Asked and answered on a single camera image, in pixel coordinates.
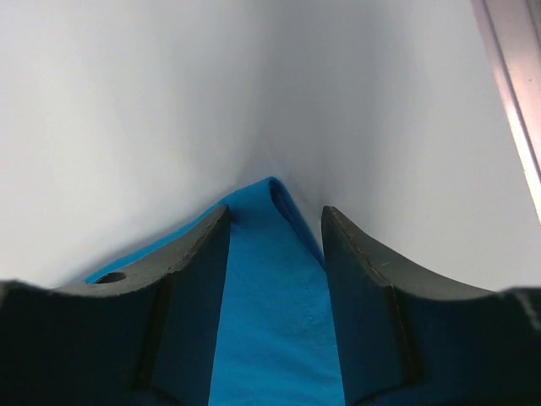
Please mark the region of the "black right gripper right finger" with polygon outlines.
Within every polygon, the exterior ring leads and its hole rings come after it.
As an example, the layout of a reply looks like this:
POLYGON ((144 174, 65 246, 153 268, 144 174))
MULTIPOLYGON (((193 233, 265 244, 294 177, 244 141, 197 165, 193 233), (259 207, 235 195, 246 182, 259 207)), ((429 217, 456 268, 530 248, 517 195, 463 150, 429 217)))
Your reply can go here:
POLYGON ((443 277, 333 206, 321 232, 346 404, 539 404, 538 288, 443 277))

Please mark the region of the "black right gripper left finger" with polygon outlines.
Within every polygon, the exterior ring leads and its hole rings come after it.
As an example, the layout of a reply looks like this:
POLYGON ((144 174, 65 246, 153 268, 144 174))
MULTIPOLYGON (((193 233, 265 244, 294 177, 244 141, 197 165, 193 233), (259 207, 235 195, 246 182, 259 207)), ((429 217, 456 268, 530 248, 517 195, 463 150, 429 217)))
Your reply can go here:
POLYGON ((92 283, 1 285, 4 405, 206 405, 230 243, 219 206, 92 283))

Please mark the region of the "blue t-shirt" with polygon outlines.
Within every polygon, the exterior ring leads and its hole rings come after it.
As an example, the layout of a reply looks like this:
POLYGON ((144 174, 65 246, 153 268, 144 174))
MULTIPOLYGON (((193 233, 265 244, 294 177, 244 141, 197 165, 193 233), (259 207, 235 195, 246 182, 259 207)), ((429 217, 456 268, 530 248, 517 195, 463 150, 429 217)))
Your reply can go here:
POLYGON ((232 214, 213 405, 341 405, 320 247, 277 178, 224 197, 232 214))

